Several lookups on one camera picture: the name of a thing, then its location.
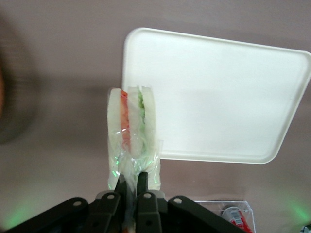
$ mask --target clear plastic wrap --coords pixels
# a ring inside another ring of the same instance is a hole
[[[111,89],[108,97],[108,188],[124,175],[136,194],[138,175],[148,172],[148,188],[160,189],[159,141],[156,137],[155,102],[148,87],[129,87],[128,93]]]

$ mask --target tomato slice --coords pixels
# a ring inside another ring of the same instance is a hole
[[[127,106],[127,93],[121,90],[120,98],[120,118],[121,118],[121,130],[122,130],[122,146],[123,149],[131,150],[131,135],[130,135],[130,123],[128,120],[128,106]]]

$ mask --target table surface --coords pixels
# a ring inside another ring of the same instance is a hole
[[[123,43],[138,27],[311,51],[307,0],[2,0],[1,25],[40,80],[37,115],[0,145],[0,226],[107,189],[107,92],[121,86]],[[246,200],[258,233],[311,222],[311,86],[277,157],[264,165],[161,161],[167,197]]]

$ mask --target white plastic tray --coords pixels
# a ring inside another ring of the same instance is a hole
[[[311,54],[148,28],[124,48],[122,87],[149,86],[162,159],[273,160],[311,76]]]

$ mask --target clear plastic container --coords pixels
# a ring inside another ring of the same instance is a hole
[[[226,201],[226,200],[213,200],[213,201],[196,201],[196,203],[207,208],[211,212],[221,216],[222,211],[226,206],[236,206],[238,207],[243,216],[246,219],[246,222],[253,233],[256,233],[254,213],[247,201]]]

